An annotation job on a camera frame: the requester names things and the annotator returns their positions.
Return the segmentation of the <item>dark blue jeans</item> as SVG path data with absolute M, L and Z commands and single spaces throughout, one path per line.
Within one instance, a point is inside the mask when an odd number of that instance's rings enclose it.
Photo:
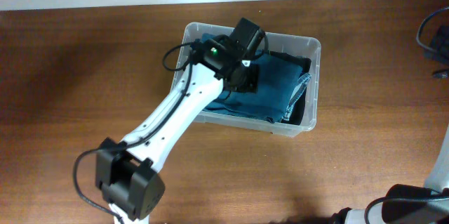
M 204 110 L 272 124 L 282 123 L 302 68 L 271 56 L 270 52 L 258 50 L 259 58 L 250 63 L 260 68 L 256 93 L 223 91 Z

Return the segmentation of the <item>black shirt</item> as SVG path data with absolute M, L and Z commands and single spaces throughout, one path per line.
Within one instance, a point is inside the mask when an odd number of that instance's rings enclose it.
M 286 115 L 281 120 L 281 122 L 284 124 L 300 125 L 304 116 L 307 85 L 311 80 L 311 75 L 309 73 L 311 60 L 302 56 L 295 57 L 284 52 L 271 51 L 269 54 L 276 58 L 285 60 L 290 64 L 298 65 L 302 68 L 299 79 L 297 80 L 297 85 L 294 88 L 294 91 L 290 98 L 290 102 L 286 110 Z

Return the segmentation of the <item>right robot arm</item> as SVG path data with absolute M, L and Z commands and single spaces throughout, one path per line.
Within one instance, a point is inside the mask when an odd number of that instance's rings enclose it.
M 425 57 L 448 67 L 448 25 L 440 25 L 429 45 L 420 40 L 429 20 L 424 19 L 418 27 L 416 42 L 424 49 Z M 448 68 L 435 71 L 432 77 L 448 79 Z M 327 223 L 448 223 L 448 128 L 424 187 L 396 184 L 365 209 L 342 209 Z

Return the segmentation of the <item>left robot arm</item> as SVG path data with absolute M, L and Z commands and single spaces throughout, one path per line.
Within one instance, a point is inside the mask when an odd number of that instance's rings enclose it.
M 165 185 L 159 175 L 168 154 L 195 117 L 225 90 L 255 92 L 262 28 L 241 18 L 231 34 L 185 43 L 182 76 L 162 103 L 134 131 L 96 154 L 95 185 L 115 223 L 148 223 Z

